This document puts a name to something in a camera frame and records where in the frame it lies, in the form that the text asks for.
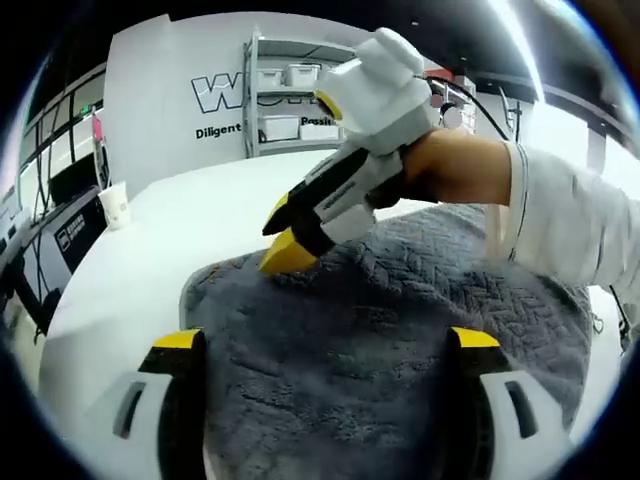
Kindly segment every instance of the gray towel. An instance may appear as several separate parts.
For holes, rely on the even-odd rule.
[[[482,261],[481,207],[379,224],[313,269],[266,278],[256,252],[201,270],[183,326],[209,340],[206,443],[219,478],[438,478],[445,336],[496,337],[569,426],[591,343],[584,288]]]

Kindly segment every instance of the ceiling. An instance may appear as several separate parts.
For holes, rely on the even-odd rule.
[[[477,72],[529,78],[518,50],[485,0],[237,0],[232,2],[233,8],[196,0],[157,0],[144,7],[135,3],[80,1],[66,7],[67,13],[74,15],[75,24],[62,36],[60,48],[44,72],[32,112],[62,90],[67,74],[73,80],[106,61],[114,33],[164,13],[179,20],[211,13],[267,10],[326,18],[366,30],[386,26],[405,36],[424,56],[473,79]],[[535,2],[512,5],[532,46],[543,83],[578,95],[615,117],[615,109],[600,98],[601,74],[583,45]],[[480,88],[489,87],[480,82]],[[505,89],[508,95],[533,97],[528,88],[512,88],[510,92],[507,85]]]

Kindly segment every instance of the storage box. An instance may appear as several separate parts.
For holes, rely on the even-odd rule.
[[[302,125],[300,140],[339,140],[340,128],[336,125]]]
[[[281,68],[259,68],[258,88],[272,88],[282,85]]]
[[[318,80],[319,65],[289,65],[284,71],[284,83],[288,87],[311,88]]]
[[[300,117],[296,115],[267,115],[261,120],[261,130],[267,142],[298,138]]]

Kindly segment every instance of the white sleeve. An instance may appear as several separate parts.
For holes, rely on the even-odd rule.
[[[510,207],[487,212],[488,255],[640,301],[640,203],[554,155],[506,145]]]

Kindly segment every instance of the white cup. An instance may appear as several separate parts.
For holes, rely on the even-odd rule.
[[[118,230],[131,223],[126,186],[126,182],[116,183],[98,194],[110,230]]]

